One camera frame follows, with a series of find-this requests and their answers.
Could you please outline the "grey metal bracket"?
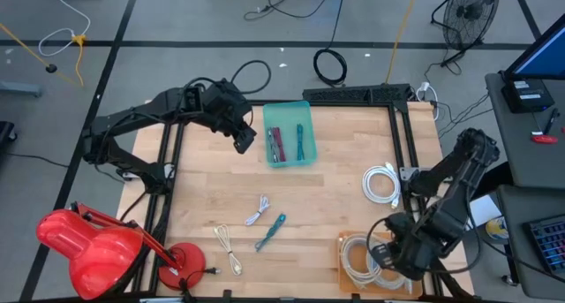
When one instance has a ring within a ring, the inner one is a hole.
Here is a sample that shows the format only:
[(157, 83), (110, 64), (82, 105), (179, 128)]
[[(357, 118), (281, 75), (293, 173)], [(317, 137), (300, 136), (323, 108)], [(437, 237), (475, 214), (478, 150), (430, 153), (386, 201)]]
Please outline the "grey metal bracket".
[(430, 168), (421, 168), (421, 167), (401, 167), (399, 169), (399, 178), (403, 182), (408, 182), (411, 180), (412, 177), (418, 175), (422, 171), (429, 171)]

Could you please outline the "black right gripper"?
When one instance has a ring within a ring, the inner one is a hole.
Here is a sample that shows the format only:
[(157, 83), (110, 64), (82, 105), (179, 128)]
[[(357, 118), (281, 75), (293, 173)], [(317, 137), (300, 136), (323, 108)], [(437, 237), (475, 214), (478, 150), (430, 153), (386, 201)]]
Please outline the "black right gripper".
[(393, 240), (388, 244), (392, 267), (411, 280), (421, 280), (434, 258), (433, 247), (419, 235), (417, 223), (404, 213), (386, 218)]

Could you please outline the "keyboard with colourful keys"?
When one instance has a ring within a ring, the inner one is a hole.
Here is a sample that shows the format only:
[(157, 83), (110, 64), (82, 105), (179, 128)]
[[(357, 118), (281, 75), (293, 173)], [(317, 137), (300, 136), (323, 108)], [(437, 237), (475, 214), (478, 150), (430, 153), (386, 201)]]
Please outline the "keyboard with colourful keys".
[(565, 277), (565, 215), (526, 222), (522, 227), (544, 270)]

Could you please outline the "grey desk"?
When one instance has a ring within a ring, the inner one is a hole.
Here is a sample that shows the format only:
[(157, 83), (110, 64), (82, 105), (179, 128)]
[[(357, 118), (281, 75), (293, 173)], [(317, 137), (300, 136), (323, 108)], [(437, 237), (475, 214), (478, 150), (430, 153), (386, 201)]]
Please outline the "grey desk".
[(488, 73), (485, 81), (515, 185), (565, 189), (565, 80), (545, 82), (554, 99), (554, 107), (560, 112), (551, 129), (551, 134), (558, 139), (555, 144), (539, 144), (531, 140), (533, 131), (545, 127), (551, 109), (534, 114), (514, 114), (503, 97), (501, 75)]
[[(565, 191), (499, 186), (496, 194), (508, 226), (512, 256), (542, 269), (523, 224), (550, 216), (565, 215)], [(516, 269), (526, 296), (565, 301), (565, 283), (529, 269), (521, 263), (517, 263)]]

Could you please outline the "white paper sheet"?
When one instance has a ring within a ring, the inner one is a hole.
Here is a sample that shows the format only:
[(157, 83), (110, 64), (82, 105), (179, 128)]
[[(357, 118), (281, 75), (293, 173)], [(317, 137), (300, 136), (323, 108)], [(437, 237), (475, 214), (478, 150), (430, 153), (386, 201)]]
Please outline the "white paper sheet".
[(500, 229), (506, 229), (507, 225), (499, 207), (493, 202), (489, 194), (484, 195), (470, 203), (471, 217), (467, 221), (466, 230), (472, 230), (491, 220)]

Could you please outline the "black computer monitor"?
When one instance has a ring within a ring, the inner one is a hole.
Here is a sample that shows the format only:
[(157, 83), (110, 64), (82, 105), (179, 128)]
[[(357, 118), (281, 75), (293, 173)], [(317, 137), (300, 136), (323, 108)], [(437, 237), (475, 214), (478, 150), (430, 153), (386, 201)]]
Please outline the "black computer monitor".
[(526, 79), (565, 80), (565, 13), (505, 73)]

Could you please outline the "red desk lamp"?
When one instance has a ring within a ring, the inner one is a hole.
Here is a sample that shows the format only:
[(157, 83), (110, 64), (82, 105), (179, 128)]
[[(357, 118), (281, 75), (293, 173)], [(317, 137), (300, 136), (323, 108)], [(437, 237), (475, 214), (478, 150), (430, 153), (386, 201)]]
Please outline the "red desk lamp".
[(69, 261), (72, 286), (86, 300), (125, 290), (149, 252), (163, 261), (158, 278), (172, 290), (192, 288), (207, 272), (205, 255), (193, 243), (167, 249), (136, 222), (81, 203), (43, 217), (36, 237)]

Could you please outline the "white power adapter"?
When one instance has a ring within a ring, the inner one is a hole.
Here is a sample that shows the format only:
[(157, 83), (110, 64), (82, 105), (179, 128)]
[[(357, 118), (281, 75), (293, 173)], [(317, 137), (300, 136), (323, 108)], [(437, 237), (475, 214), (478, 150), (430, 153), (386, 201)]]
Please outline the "white power adapter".
[(436, 121), (439, 117), (439, 111), (437, 109), (437, 105), (438, 105), (438, 95), (435, 91), (435, 89), (430, 85), (429, 82), (425, 81), (422, 82), (420, 87), (414, 92), (416, 99), (419, 102), (426, 102), (426, 94), (427, 92), (430, 91), (432, 93), (433, 99), (429, 100), (429, 102), (432, 104), (433, 108), (434, 108), (434, 114), (433, 114), (433, 120)]

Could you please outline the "orange plastic tray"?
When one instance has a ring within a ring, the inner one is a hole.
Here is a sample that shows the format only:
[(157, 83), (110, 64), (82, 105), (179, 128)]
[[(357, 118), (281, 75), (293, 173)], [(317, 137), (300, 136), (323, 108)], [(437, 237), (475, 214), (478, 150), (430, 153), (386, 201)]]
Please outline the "orange plastic tray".
[(382, 269), (366, 250), (367, 234), (341, 231), (336, 241), (337, 283), (342, 292), (415, 299), (423, 294), (420, 281)]

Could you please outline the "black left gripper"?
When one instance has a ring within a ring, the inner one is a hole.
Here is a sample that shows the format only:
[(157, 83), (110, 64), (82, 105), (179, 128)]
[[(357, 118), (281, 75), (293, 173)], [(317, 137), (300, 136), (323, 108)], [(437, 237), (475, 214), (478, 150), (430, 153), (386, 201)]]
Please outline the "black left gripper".
[(203, 107), (207, 125), (213, 131), (242, 131), (249, 127), (244, 117), (252, 106), (226, 79), (215, 81), (204, 91)]

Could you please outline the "black caster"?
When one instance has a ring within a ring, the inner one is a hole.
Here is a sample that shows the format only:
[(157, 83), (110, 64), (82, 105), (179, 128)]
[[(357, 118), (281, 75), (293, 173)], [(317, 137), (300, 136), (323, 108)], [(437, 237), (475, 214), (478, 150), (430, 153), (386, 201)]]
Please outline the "black caster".
[(9, 141), (15, 141), (17, 138), (15, 124), (8, 121), (0, 121), (0, 145)]

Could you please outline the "black floor fan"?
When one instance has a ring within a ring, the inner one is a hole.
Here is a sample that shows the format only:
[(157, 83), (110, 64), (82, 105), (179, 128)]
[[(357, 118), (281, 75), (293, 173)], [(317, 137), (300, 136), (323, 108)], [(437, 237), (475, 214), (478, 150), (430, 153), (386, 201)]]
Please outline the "black floor fan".
[(447, 49), (456, 50), (440, 67), (455, 62), (464, 53), (483, 43), (498, 10), (500, 0), (444, 0), (431, 15), (431, 24), (440, 27)]

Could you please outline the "black pen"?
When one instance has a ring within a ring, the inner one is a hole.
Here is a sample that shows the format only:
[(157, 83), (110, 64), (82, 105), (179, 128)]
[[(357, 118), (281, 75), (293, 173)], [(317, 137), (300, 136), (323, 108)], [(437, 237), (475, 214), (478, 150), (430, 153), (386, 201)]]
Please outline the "black pen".
[(554, 125), (555, 120), (560, 116), (560, 112), (557, 108), (553, 108), (550, 118), (548, 119), (543, 134), (548, 135)]

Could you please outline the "black perforated long box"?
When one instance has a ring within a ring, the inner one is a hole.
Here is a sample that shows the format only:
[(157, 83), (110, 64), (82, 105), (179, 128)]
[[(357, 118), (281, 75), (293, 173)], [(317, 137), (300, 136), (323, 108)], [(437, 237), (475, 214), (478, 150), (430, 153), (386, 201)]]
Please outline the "black perforated long box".
[(405, 101), (410, 91), (409, 84), (316, 88), (305, 89), (303, 99), (308, 102), (394, 102)]

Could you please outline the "black mini computer box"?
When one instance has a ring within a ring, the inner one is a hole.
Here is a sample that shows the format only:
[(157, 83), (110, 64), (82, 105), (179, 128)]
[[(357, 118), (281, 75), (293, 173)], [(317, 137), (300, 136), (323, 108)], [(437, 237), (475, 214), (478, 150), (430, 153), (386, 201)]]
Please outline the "black mini computer box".
[(542, 80), (513, 80), (502, 94), (512, 113), (541, 112), (554, 105), (554, 99)]

